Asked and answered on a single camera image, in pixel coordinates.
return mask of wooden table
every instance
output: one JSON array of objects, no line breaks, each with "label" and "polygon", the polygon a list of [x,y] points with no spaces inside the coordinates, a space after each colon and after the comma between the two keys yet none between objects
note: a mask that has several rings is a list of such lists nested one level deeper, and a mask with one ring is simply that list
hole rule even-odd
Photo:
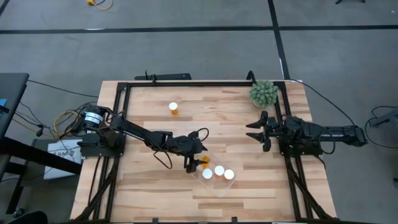
[{"label": "wooden table", "polygon": [[[103,82],[99,105],[113,107],[116,85],[117,81]],[[303,86],[286,82],[286,87],[293,116],[311,121]],[[178,115],[172,115],[169,110],[172,101],[178,103]],[[273,106],[266,110],[269,116],[275,116]],[[204,145],[233,168],[236,181],[224,197],[218,198],[185,173],[183,157],[172,155],[173,169],[168,170],[142,142],[127,137],[111,221],[150,222],[152,218],[159,218],[160,222],[230,222],[231,217],[241,222],[293,221],[285,162],[276,139],[271,139],[271,151],[263,152],[257,141],[245,135],[258,132],[245,125],[257,121],[261,111],[249,100],[249,87],[132,88],[128,120],[151,131],[172,131],[174,136],[207,127],[210,135]],[[87,205],[96,160],[84,160],[72,218]],[[323,164],[313,156],[302,156],[302,160],[309,191],[327,213],[335,216]],[[104,216],[107,196],[106,192],[100,218]],[[298,196],[305,217],[299,190]]]}]

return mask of black metal frame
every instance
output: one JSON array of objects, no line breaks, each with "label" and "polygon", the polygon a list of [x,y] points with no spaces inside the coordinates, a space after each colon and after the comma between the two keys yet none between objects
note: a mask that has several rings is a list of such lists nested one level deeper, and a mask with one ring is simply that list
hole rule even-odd
[{"label": "black metal frame", "polygon": [[[118,83],[117,91],[116,91],[116,96],[115,96],[115,101],[114,101],[114,106],[113,106],[113,111],[115,113],[118,113],[118,107],[120,103],[120,97],[122,95],[122,91],[125,90],[125,97],[124,97],[124,102],[123,102],[123,116],[126,118],[127,116],[127,108],[129,105],[129,98],[131,95],[131,88],[132,87],[147,87],[147,86],[158,86],[158,87],[166,87],[166,86],[252,86],[253,83],[256,83],[256,78],[254,77],[254,74],[252,71],[248,73],[248,76],[246,78],[247,81],[241,81],[241,82],[176,82],[176,81],[166,81],[166,82],[157,82],[156,78],[153,78],[151,82],[137,82],[137,83]],[[291,116],[291,110],[290,110],[290,105],[289,105],[289,100],[287,97],[287,90],[286,90],[286,85],[285,82],[280,81],[280,82],[274,82],[275,85],[279,87],[279,89],[282,92],[282,100],[284,103],[284,109],[285,109],[285,115]],[[278,121],[282,121],[282,110],[280,107],[280,101],[277,98],[277,103],[275,104],[275,110],[277,114],[277,119]],[[279,139],[279,147],[288,147],[283,140]],[[285,164],[286,164],[286,170],[287,170],[287,177],[289,181],[289,188],[291,192],[291,197],[292,197],[292,205],[293,205],[293,210],[294,210],[294,215],[295,215],[295,221],[296,222],[309,222],[309,223],[353,223],[353,222],[344,222],[344,221],[339,221],[339,219],[332,218],[331,216],[327,215],[322,208],[317,204],[315,199],[311,196],[310,192],[307,190],[307,184],[305,181],[305,174],[304,174],[304,169],[303,169],[303,164],[300,155],[295,156],[295,161],[297,165],[297,171],[298,174],[294,171],[292,161],[291,161],[291,155],[287,153],[283,153],[285,150],[280,150],[281,154],[284,156],[285,159]],[[119,165],[119,157],[114,158],[114,163],[116,164],[116,167]],[[106,174],[108,171],[108,164],[109,164],[109,157],[104,158],[103,166],[101,168],[101,176],[100,176],[100,182],[99,182],[99,187],[102,186],[105,183],[106,179]],[[94,209],[94,215],[92,220],[88,220],[91,222],[110,222],[111,219],[111,211],[112,211],[112,206],[113,206],[113,197],[114,197],[114,191],[116,187],[116,177],[117,177],[117,170],[112,170],[116,172],[116,175],[112,179],[109,187],[109,195],[108,195],[108,202],[106,205],[106,213],[105,213],[105,218],[104,219],[98,219],[99,218],[99,212],[100,212],[100,206],[101,206],[101,199],[98,201],[96,204],[96,207]],[[307,213],[307,217],[303,218],[301,217],[300,213],[300,207],[299,207],[299,199],[297,197],[297,191],[295,186],[298,186],[301,192],[303,193],[303,199],[305,203],[305,210]],[[313,218],[313,213],[312,210],[316,211],[317,215],[320,217],[320,219],[314,219]],[[236,217],[233,217],[233,223],[237,223]]]}]

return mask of potted plant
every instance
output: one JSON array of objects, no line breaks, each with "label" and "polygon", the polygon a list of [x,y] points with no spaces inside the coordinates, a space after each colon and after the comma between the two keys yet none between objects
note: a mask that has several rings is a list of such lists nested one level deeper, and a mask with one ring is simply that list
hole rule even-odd
[{"label": "potted plant", "polygon": [[259,80],[250,90],[250,99],[259,108],[276,103],[278,87],[268,80]]}]

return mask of clear tray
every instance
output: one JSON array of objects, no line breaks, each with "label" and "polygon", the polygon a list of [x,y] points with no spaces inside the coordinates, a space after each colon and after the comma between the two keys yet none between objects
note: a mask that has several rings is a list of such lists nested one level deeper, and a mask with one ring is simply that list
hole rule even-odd
[{"label": "clear tray", "polygon": [[[229,168],[224,162],[221,162],[214,154],[203,151],[201,154],[195,155],[195,159],[206,160],[206,156],[208,158],[207,164],[202,164],[197,167],[197,171],[192,173],[191,175],[194,176],[199,182],[201,182],[205,187],[207,187],[210,191],[212,191],[217,197],[224,197],[231,188],[232,184],[235,182],[236,179],[236,172],[234,171],[234,178],[228,180],[222,176],[218,176],[215,174],[214,169],[216,166],[223,166],[224,170],[231,169]],[[209,168],[211,169],[213,176],[210,179],[205,179],[202,176],[203,170]]]}]

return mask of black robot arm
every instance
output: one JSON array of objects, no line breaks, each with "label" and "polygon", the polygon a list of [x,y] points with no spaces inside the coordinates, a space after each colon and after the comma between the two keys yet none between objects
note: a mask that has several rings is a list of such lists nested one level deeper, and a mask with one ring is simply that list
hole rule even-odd
[{"label": "black robot arm", "polygon": [[[199,139],[199,131],[193,131],[188,136],[179,136],[173,138],[173,133],[169,131],[149,131],[140,127],[123,116],[113,114],[109,108],[94,106],[87,110],[83,127],[88,134],[87,139],[97,139],[97,144],[109,149],[119,149],[124,147],[124,141],[120,137],[127,134],[145,143],[146,146],[151,148],[155,153],[154,156],[161,163],[163,163],[156,154],[158,152],[176,154],[184,157],[184,168],[188,173],[196,171],[197,166],[206,162],[195,160],[194,155],[207,151],[207,148],[202,144]],[[91,144],[93,140],[80,142],[80,145]]]},{"label": "black robot arm", "polygon": [[263,145],[263,151],[271,148],[269,137],[277,137],[288,144],[289,154],[311,154],[318,156],[323,153],[321,142],[344,142],[347,145],[361,147],[367,144],[362,128],[358,126],[320,126],[309,123],[294,116],[285,116],[281,122],[274,117],[268,118],[268,112],[261,113],[260,120],[246,125],[248,128],[261,128],[261,133],[246,133]]}]

